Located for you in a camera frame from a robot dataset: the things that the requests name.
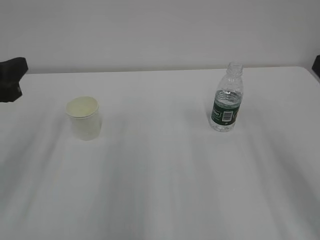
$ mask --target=cup rim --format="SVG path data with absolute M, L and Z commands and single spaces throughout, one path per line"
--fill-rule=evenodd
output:
M 96 103 L 96 108 L 95 108 L 95 110 L 94 110 L 93 112 L 91 112 L 90 114 L 84 115 L 84 116 L 73 116 L 73 115 L 71 115 L 71 114 L 68 112 L 68 105 L 69 105 L 70 103 L 72 103 L 72 102 L 75 102 L 75 101 L 77 101 L 77 100 L 79 100 L 79 99 L 84 99 L 84 98 L 94 100 L 94 102 Z M 87 119 L 87 118 L 90 118 L 90 117 L 91 117 L 92 115 L 94 115 L 95 113 L 97 113 L 98 109 L 99 109 L 99 103 L 98 103 L 98 101 L 97 101 L 94 97 L 92 97 L 92 96 L 79 96 L 79 97 L 76 97 L 76 98 L 72 99 L 71 101 L 69 101 L 69 102 L 66 104 L 66 106 L 65 106 L 65 113 L 66 113 L 70 118 L 73 118 L 73 119 Z

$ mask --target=water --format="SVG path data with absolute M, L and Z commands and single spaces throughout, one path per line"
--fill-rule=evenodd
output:
M 224 109 L 234 109 L 240 106 L 242 101 L 242 94 L 240 92 L 224 91 L 218 90 L 215 93 L 214 102 L 221 108 Z M 210 125 L 213 129 L 219 132 L 228 132 L 232 130 L 235 126 L 234 122 L 231 125 L 219 125 L 215 123 L 210 116 Z

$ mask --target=paper cup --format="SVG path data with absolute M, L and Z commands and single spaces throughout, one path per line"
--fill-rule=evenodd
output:
M 99 136 L 101 122 L 97 100 L 90 96 L 81 96 L 66 104 L 66 114 L 71 120 L 71 129 L 78 139 L 89 141 Z

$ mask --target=plastic water bottle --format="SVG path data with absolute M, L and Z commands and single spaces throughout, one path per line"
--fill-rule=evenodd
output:
M 216 90 L 210 125 L 219 132 L 228 132 L 235 126 L 244 94 L 242 70 L 242 64 L 231 62 Z

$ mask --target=table surface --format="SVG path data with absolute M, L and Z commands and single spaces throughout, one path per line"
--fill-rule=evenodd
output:
M 27 74 L 0 104 L 4 240 L 318 240 L 320 86 L 246 68 L 234 130 L 209 127 L 225 69 Z M 99 102 L 75 139 L 65 104 Z

